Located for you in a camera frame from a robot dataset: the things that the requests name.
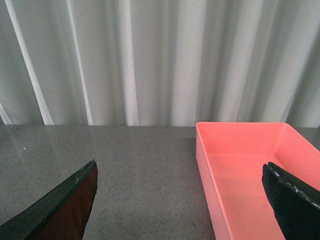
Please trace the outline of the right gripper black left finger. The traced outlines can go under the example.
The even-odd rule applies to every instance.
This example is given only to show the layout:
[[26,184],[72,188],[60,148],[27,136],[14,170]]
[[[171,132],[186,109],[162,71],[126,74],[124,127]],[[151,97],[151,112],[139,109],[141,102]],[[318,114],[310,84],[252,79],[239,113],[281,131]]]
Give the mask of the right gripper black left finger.
[[81,240],[98,188],[91,160],[0,227],[2,240]]

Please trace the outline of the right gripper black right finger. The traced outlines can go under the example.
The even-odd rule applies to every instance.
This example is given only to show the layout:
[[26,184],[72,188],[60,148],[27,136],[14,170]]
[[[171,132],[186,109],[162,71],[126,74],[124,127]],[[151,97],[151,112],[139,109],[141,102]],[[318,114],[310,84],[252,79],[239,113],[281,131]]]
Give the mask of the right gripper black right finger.
[[320,238],[320,192],[273,162],[262,167],[262,185],[287,240]]

